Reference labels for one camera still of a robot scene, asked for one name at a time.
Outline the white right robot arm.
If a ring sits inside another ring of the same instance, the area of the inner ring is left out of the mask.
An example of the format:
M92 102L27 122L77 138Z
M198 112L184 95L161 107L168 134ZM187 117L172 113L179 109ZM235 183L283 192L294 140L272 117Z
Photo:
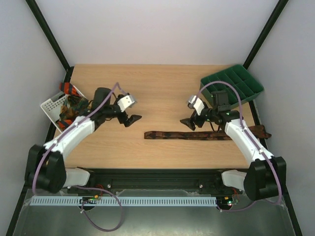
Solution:
M180 120L191 130L202 127L204 122L217 124L236 144L243 154L248 170L224 171L215 180L215 188L226 192L231 187L242 190L252 201L278 197L279 204L283 195L282 180L285 180L285 161L268 151L250 131L239 111L223 111L204 108L200 113L193 111L190 118Z

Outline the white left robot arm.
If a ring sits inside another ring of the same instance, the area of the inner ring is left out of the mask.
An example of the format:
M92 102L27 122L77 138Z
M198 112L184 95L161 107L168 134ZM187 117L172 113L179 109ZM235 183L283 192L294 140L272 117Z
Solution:
M62 188L86 186L92 172L84 168L65 167L68 155L89 135L94 133L104 122L117 118L125 127L131 126L142 117L128 116L117 105L109 105L100 110L86 112L78 116L64 132L44 145L30 148L25 173L25 181L37 189L57 193Z

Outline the brown red patterned tie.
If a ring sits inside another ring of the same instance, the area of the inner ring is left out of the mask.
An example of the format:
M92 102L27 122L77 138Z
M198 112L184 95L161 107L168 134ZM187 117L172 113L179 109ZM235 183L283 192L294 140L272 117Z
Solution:
M272 135L265 130L264 125L249 127L256 138L269 139ZM144 133L146 140L195 140L195 141L228 141L232 140L223 130L220 131L147 131Z

